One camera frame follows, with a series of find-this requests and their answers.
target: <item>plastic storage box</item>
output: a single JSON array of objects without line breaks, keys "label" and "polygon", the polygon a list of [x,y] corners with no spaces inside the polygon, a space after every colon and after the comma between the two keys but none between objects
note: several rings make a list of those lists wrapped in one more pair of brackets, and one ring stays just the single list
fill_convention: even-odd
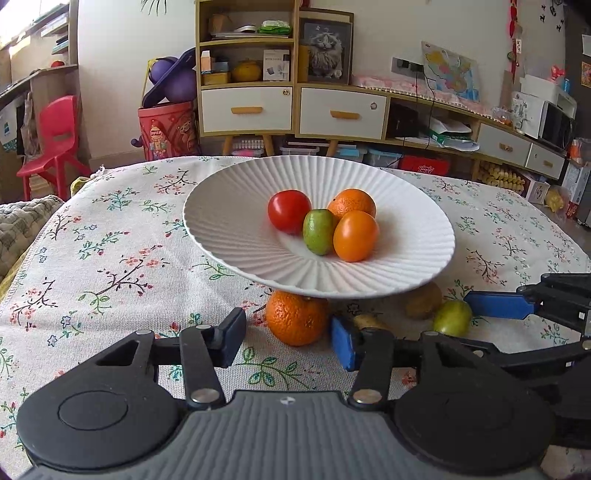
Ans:
[{"label": "plastic storage box", "polygon": [[351,160],[356,162],[362,162],[363,156],[367,153],[367,148],[339,148],[336,152],[336,158],[342,158],[343,160]]},{"label": "plastic storage box", "polygon": [[430,175],[447,175],[450,163],[439,158],[423,158],[413,155],[405,155],[400,161],[400,170],[428,173]]},{"label": "plastic storage box", "polygon": [[282,155],[318,155],[320,147],[314,148],[294,148],[280,147]]},{"label": "plastic storage box", "polygon": [[365,163],[372,167],[397,168],[398,162],[401,158],[401,153],[383,152],[381,150],[370,148],[368,155],[365,158]]}]

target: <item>white appliance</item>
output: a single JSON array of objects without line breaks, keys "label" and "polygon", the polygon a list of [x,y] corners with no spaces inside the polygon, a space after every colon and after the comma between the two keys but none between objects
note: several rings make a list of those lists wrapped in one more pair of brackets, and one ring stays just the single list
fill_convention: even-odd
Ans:
[{"label": "white appliance", "polygon": [[574,119],[576,116],[577,101],[554,82],[533,75],[526,75],[520,82],[521,93],[533,95],[556,105],[570,118]]},{"label": "white appliance", "polygon": [[513,94],[512,120],[528,137],[564,152],[572,142],[573,120],[543,98],[521,92]]}]

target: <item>gray fabric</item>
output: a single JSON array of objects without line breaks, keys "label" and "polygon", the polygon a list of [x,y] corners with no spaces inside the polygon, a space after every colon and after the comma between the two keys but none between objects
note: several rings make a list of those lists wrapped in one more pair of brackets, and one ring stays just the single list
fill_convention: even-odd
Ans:
[{"label": "gray fabric", "polygon": [[63,205],[55,195],[0,205],[0,281]]}]

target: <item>red chair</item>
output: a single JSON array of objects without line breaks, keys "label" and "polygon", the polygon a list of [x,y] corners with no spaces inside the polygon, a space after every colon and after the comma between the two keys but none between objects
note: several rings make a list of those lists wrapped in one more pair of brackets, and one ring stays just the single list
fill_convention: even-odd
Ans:
[{"label": "red chair", "polygon": [[[31,175],[39,175],[57,186],[57,196],[67,200],[69,196],[66,184],[65,163],[74,165],[82,175],[90,176],[90,168],[80,163],[74,156],[78,150],[77,99],[73,95],[54,100],[39,114],[37,129],[43,140],[43,154],[25,163],[18,171],[22,177],[25,200],[31,200]],[[48,172],[55,169],[55,175]]]}]

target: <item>floral tablecloth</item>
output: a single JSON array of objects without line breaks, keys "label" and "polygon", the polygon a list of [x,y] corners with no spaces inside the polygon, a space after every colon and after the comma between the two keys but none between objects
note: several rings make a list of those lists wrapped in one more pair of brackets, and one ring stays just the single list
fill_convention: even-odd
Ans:
[{"label": "floral tablecloth", "polygon": [[[219,324],[236,306],[248,331],[234,364],[219,370],[235,389],[350,389],[328,338],[290,348],[270,334],[264,306],[271,290],[235,275],[201,253],[183,226],[183,202],[218,169],[244,159],[180,158],[99,173],[50,219],[0,304],[0,463],[11,475],[28,468],[15,428],[31,392],[138,329],[160,337],[200,323]],[[584,252],[521,197],[495,187],[398,170],[448,215],[457,239],[436,281],[449,299],[471,289],[515,291],[546,272],[586,272]],[[398,299],[335,304],[349,315],[371,312],[399,337],[417,338],[428,322],[407,320]],[[578,334],[531,316],[474,318],[469,336],[505,352],[578,340]],[[161,368],[160,383],[182,393],[180,367]],[[391,395],[415,384],[412,369],[392,373]],[[551,447],[554,476],[584,468],[585,453]]]}]

